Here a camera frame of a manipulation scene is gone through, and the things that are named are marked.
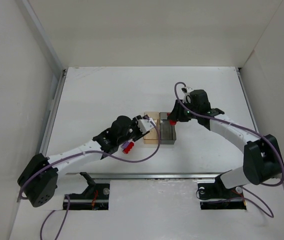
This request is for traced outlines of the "purple lego brick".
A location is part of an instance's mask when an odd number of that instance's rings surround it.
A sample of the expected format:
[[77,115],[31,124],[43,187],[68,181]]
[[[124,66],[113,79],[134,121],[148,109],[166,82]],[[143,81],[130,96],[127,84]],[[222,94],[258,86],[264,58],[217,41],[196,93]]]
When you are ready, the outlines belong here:
[[128,147],[129,144],[130,144],[130,142],[129,142],[129,141],[126,141],[126,142],[124,142],[124,143],[121,145],[121,148],[124,150],[124,149],[126,149],[126,148]]

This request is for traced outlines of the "red lego brick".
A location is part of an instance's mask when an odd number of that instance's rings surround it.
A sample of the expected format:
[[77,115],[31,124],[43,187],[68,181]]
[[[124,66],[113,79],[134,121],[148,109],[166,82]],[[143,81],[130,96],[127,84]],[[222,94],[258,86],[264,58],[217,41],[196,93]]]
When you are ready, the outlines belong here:
[[134,147],[134,145],[135,145],[135,143],[134,143],[133,141],[129,141],[128,147],[127,147],[126,149],[122,149],[122,152],[123,152],[124,154],[128,154],[128,153],[132,150],[132,148]]
[[177,124],[177,122],[176,122],[176,121],[173,121],[173,120],[169,120],[169,124],[170,124],[171,126],[175,126],[175,125]]

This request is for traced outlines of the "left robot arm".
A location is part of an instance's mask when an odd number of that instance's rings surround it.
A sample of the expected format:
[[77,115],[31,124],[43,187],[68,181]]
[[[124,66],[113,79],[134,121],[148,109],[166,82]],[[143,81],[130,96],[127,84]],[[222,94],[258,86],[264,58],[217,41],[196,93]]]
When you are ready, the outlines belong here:
[[17,180],[19,197],[34,208],[46,204],[54,196],[62,176],[86,163],[102,160],[122,146],[128,147],[153,128],[153,119],[147,115],[134,118],[120,115],[109,128],[74,149],[51,156],[34,155]]

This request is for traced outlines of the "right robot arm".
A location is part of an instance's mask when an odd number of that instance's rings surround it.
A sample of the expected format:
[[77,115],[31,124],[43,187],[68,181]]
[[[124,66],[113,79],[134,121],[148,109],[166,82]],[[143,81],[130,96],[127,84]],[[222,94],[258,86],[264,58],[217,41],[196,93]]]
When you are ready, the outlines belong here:
[[203,89],[194,90],[184,86],[183,99],[176,99],[173,110],[168,115],[172,124],[189,122],[192,119],[207,130],[220,135],[237,147],[243,154],[242,166],[217,176],[219,188],[231,189],[247,184],[266,185],[266,181],[280,175],[284,181],[284,162],[277,139],[240,126],[224,111],[212,108],[207,93]]

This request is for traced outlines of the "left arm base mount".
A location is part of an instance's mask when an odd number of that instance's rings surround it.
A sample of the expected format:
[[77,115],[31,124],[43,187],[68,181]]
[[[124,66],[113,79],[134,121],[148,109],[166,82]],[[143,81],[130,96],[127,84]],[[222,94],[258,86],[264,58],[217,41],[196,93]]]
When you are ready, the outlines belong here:
[[87,172],[76,174],[80,185],[64,196],[62,209],[74,211],[107,211],[111,185],[107,180],[95,181]]

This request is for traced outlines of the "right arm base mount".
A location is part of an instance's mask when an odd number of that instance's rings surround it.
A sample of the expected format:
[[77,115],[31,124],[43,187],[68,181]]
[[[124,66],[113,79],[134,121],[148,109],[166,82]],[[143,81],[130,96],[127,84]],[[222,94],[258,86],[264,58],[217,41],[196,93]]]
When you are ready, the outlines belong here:
[[217,189],[213,182],[197,184],[196,197],[200,200],[201,210],[246,210],[243,190],[240,187]]

